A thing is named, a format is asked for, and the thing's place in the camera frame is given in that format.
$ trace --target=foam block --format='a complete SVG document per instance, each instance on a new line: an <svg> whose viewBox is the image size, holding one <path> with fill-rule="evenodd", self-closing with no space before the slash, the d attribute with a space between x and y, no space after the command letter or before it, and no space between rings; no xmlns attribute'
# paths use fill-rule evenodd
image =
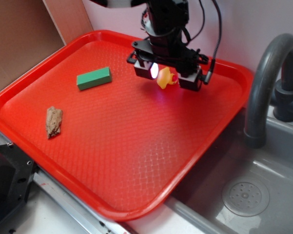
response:
<svg viewBox="0 0 293 234"><path fill-rule="evenodd" d="M80 90L92 88L108 82L112 82L109 67L77 76L77 86Z"/></svg>

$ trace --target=black bracket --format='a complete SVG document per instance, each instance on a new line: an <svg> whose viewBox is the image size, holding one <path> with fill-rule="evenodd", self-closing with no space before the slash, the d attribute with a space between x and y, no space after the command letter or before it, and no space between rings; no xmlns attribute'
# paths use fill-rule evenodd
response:
<svg viewBox="0 0 293 234"><path fill-rule="evenodd" d="M35 168L18 146L0 145L0 224L26 204Z"/></svg>

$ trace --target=white wall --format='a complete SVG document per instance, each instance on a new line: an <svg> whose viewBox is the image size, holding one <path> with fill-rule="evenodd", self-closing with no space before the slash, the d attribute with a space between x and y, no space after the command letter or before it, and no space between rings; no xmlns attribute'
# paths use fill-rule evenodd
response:
<svg viewBox="0 0 293 234"><path fill-rule="evenodd" d="M212 55L218 34L217 14L211 0L202 0L206 24L202 34L190 44L203 54ZM83 0L95 30L108 29L137 37L141 13L145 6L107 9ZM198 0L189 0L190 22L187 28L194 35L201 25ZM218 0L223 20L223 37L218 58L241 64L255 72L259 60L271 42L282 33L293 34L293 0Z"/></svg>

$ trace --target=screw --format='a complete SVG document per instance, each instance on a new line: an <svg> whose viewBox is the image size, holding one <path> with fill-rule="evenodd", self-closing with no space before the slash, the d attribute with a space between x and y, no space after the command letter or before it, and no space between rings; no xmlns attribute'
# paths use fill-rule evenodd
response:
<svg viewBox="0 0 293 234"><path fill-rule="evenodd" d="M9 143L7 143L7 146L8 146L9 148L13 148L14 143L13 143L13 142L9 142Z"/></svg>

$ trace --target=wood piece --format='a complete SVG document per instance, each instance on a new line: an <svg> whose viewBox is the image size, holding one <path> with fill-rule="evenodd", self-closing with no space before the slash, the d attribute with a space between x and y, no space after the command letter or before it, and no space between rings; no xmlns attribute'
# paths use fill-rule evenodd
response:
<svg viewBox="0 0 293 234"><path fill-rule="evenodd" d="M54 106L47 110L46 131L48 139L55 137L60 133L60 125L62 123L63 111L56 109Z"/></svg>

